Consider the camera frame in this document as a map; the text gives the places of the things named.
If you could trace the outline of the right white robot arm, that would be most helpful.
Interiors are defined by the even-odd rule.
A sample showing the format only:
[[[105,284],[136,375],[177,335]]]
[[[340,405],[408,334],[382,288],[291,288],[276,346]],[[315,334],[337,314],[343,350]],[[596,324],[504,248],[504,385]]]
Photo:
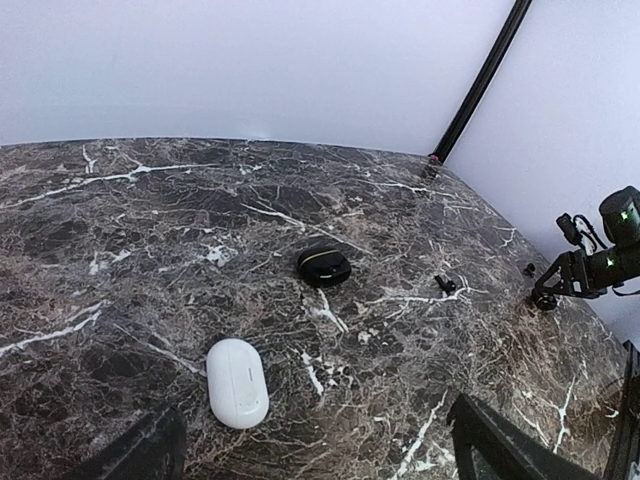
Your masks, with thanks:
[[[543,311],[557,306],[559,296],[597,299],[639,276],[639,190],[627,186],[606,197],[599,206],[606,246],[582,215],[567,213],[556,219],[575,251],[560,254],[534,283],[531,300]]]

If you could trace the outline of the white earbud charging case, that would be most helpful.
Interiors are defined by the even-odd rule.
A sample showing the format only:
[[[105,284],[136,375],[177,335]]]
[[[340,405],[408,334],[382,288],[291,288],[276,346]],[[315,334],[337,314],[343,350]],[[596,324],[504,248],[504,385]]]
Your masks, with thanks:
[[[266,418],[270,401],[263,363],[250,343],[216,342],[207,354],[206,374],[210,407],[222,424],[245,430]]]

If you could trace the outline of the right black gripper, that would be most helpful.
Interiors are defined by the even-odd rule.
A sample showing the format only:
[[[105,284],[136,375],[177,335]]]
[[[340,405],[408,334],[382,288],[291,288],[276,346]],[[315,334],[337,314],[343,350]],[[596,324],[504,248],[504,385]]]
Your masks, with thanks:
[[[560,254],[534,283],[532,298],[541,300],[552,295],[596,299],[608,287],[598,279],[607,273],[605,252],[586,255],[582,250]]]

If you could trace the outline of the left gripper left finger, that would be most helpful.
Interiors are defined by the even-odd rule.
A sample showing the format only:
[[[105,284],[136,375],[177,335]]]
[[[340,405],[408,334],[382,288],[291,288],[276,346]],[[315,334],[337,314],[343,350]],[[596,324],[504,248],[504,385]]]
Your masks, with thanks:
[[[157,408],[65,479],[182,479],[186,420],[176,407]]]

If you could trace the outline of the black charging case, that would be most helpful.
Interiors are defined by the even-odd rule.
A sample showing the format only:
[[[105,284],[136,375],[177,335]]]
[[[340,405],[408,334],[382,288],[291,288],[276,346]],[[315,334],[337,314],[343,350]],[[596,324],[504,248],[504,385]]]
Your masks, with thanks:
[[[301,252],[297,258],[297,271],[311,287],[328,288],[345,282],[352,267],[340,250],[322,246]]]
[[[552,311],[557,307],[557,298],[553,294],[541,292],[533,289],[531,292],[531,302],[541,311]]]

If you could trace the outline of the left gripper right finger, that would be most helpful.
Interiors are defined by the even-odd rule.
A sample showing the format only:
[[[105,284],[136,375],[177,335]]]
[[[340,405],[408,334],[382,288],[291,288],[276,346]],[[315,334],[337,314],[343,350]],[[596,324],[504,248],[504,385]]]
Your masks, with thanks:
[[[596,479],[544,448],[484,401],[461,393],[447,414],[460,479]]]

